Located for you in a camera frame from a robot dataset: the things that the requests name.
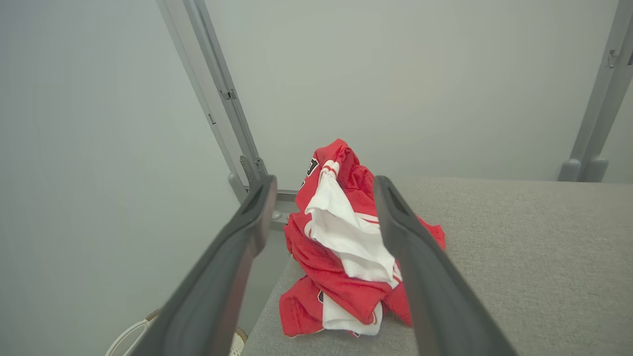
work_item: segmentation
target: gray wall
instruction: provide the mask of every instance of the gray wall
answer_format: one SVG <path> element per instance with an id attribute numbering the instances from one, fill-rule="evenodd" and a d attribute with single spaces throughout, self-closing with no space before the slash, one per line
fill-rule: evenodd
<path id="1" fill-rule="evenodd" d="M 259 154 L 296 190 L 337 137 L 393 178 L 555 180 L 618 0 L 207 4 Z"/>
<path id="2" fill-rule="evenodd" d="M 237 208 L 153 0 L 0 3 L 0 354 L 102 355 Z"/>

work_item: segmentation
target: gray metal frame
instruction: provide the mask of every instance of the gray metal frame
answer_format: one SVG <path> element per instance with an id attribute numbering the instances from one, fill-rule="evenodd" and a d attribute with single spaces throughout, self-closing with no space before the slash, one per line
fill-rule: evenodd
<path id="1" fill-rule="evenodd" d="M 252 173 L 251 177 L 258 180 L 262 175 L 266 174 L 266 167 L 264 166 L 263 160 L 259 157 L 253 135 L 246 122 L 244 110 L 239 102 L 235 84 L 233 83 L 226 60 L 222 54 L 218 37 L 213 29 L 209 11 L 204 0 L 184 0 L 184 4 L 207 67 L 223 99 L 222 103 L 224 109 L 227 112 L 240 149 L 245 157 L 243 164 L 246 164 L 250 168 L 250 172 Z"/>
<path id="2" fill-rule="evenodd" d="M 169 31 L 170 37 L 172 38 L 172 42 L 174 46 L 176 47 L 176 52 L 178 52 L 180 61 L 182 62 L 182 65 L 185 68 L 185 72 L 187 73 L 187 76 L 189 77 L 189 80 L 191 81 L 191 86 L 193 87 L 194 92 L 196 93 L 196 97 L 198 98 L 198 101 L 200 102 L 200 105 L 202 106 L 202 109 L 205 113 L 205 119 L 209 123 L 209 126 L 211 127 L 211 131 L 213 132 L 213 135 L 215 136 L 215 139 L 218 142 L 218 146 L 220 147 L 220 151 L 222 152 L 222 156 L 224 156 L 224 160 L 227 162 L 227 165 L 229 166 L 229 170 L 230 170 L 229 183 L 231 185 L 231 188 L 233 189 L 233 192 L 237 196 L 237 200 L 242 202 L 244 201 L 244 199 L 246 199 L 246 190 L 244 189 L 244 186 L 242 185 L 242 182 L 240 181 L 240 178 L 237 174 L 237 169 L 231 160 L 231 157 L 229 155 L 229 150 L 227 149 L 227 146 L 224 143 L 222 134 L 220 133 L 220 130 L 218 129 L 218 126 L 215 123 L 215 120 L 213 120 L 213 116 L 211 115 L 211 109 L 209 108 L 209 103 L 204 97 L 202 89 L 200 88 L 200 83 L 198 82 L 196 78 L 196 74 L 194 73 L 194 70 L 191 67 L 191 63 L 189 63 L 187 53 L 182 45 L 182 41 L 180 40 L 180 36 L 178 35 L 178 32 L 176 31 L 176 26 L 173 22 L 172 15 L 170 14 L 169 9 L 167 8 L 167 3 L 165 2 L 165 0 L 156 0 L 156 4 L 158 5 L 158 8 L 160 9 L 161 14 L 163 15 L 165 25 L 167 26 L 167 31 Z"/>
<path id="3" fill-rule="evenodd" d="M 633 51 L 633 1 L 620 0 L 606 43 L 603 61 L 569 160 L 559 181 L 601 182 L 609 161 L 600 153 L 633 77 L 628 65 Z"/>
<path id="4" fill-rule="evenodd" d="M 211 129 L 230 167 L 230 185 L 235 191 L 238 200 L 242 201 L 246 196 L 247 188 L 239 178 L 239 175 L 241 175 L 241 172 L 239 174 L 237 172 L 240 169 L 239 165 L 237 162 L 233 163 L 231 161 L 231 155 L 235 158 L 235 153 L 231 151 L 231 155 L 229 154 L 227 145 L 222 139 L 219 130 L 215 127 L 215 121 L 210 114 L 204 96 L 201 94 L 195 73 L 189 62 L 185 60 L 186 53 L 181 48 L 180 40 L 177 40 L 178 34 L 175 32 L 174 25 L 169 24 L 169 12 L 164 10 L 166 8 L 165 1 L 157 0 L 157 3 L 161 7 L 161 12 L 163 12 L 163 17 L 165 17 L 172 39 L 176 44 L 179 55 L 181 55 L 185 70 L 187 70 L 203 110 L 208 114 L 207 119 Z M 257 151 L 253 135 L 249 129 L 244 110 L 213 28 L 208 8 L 204 0 L 182 0 L 182 2 L 241 150 L 241 168 L 246 173 L 248 183 L 251 184 L 266 174 L 266 167 Z M 600 182 L 605 174 L 608 160 L 600 158 L 599 155 L 622 104 L 630 80 L 633 77 L 633 66 L 628 65 L 629 56 L 633 51 L 632 16 L 633 0 L 620 0 L 576 142 L 569 160 L 563 163 L 561 167 L 558 177 L 559 181 Z"/>

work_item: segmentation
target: gray fabric surface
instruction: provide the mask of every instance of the gray fabric surface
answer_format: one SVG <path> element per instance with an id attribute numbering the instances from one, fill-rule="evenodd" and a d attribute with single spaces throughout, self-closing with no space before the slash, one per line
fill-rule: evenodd
<path id="1" fill-rule="evenodd" d="M 442 225 L 449 257 L 519 354 L 633 354 L 633 186 L 395 183 L 416 213 Z M 291 260 L 243 356 L 417 354 L 412 330 L 393 315 L 373 337 L 284 336 L 279 296 L 301 276 Z"/>

